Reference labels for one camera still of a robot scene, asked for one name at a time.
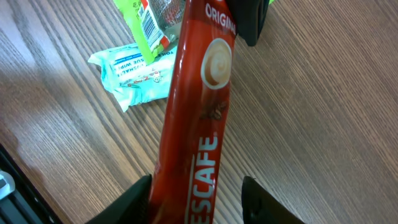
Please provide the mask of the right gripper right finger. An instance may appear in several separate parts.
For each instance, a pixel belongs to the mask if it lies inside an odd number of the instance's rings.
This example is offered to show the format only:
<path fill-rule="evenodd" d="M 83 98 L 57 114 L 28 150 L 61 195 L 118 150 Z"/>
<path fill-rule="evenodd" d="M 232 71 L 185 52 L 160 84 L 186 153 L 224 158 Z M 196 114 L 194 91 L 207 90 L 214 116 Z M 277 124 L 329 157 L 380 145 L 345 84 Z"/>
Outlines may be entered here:
<path fill-rule="evenodd" d="M 241 203 L 244 224 L 304 224 L 250 176 L 243 179 Z"/>

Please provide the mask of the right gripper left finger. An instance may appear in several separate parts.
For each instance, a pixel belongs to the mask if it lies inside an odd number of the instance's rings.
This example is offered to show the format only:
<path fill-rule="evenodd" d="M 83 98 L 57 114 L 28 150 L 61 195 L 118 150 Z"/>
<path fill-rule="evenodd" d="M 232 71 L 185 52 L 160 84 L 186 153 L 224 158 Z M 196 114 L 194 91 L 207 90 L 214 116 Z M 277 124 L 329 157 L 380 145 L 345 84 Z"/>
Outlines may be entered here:
<path fill-rule="evenodd" d="M 87 224 L 147 224 L 151 175 L 141 177 Z"/>

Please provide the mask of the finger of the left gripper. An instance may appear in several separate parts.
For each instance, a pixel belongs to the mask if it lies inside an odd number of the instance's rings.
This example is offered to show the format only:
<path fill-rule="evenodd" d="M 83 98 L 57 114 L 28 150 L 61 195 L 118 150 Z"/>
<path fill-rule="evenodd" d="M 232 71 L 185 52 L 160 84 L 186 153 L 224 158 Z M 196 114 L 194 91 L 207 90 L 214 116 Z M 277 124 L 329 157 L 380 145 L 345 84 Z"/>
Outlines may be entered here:
<path fill-rule="evenodd" d="M 255 46 L 271 0 L 226 0 L 226 3 L 236 22 L 237 34 L 248 46 Z"/>

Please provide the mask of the red Nescafe stick sachet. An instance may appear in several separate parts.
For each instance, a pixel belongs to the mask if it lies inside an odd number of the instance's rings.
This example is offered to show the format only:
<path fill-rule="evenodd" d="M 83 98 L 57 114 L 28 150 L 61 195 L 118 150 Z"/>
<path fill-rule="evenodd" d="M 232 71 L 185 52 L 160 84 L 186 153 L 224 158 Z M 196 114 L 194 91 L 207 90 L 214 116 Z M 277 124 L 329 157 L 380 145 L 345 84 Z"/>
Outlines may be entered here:
<path fill-rule="evenodd" d="M 149 223 L 213 221 L 235 37 L 225 1 L 186 2 Z"/>

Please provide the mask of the green snack bag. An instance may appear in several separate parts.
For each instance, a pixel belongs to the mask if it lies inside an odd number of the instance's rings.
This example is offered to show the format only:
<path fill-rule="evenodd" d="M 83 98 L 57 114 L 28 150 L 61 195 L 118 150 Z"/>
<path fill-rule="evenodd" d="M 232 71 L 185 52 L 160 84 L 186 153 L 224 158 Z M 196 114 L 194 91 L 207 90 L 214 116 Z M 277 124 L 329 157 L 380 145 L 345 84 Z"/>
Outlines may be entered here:
<path fill-rule="evenodd" d="M 184 0 L 114 0 L 148 64 L 179 38 Z"/>

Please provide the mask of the mint green pack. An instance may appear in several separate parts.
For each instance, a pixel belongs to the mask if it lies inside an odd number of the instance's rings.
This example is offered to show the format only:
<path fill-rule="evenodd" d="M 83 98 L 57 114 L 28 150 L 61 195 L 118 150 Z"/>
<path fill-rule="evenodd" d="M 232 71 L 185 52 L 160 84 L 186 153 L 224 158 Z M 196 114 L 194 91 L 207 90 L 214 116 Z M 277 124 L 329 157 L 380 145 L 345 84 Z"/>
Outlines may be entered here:
<path fill-rule="evenodd" d="M 88 62 L 101 67 L 101 82 L 125 112 L 130 106 L 168 97 L 177 53 L 172 44 L 146 64 L 136 43 L 102 50 Z"/>

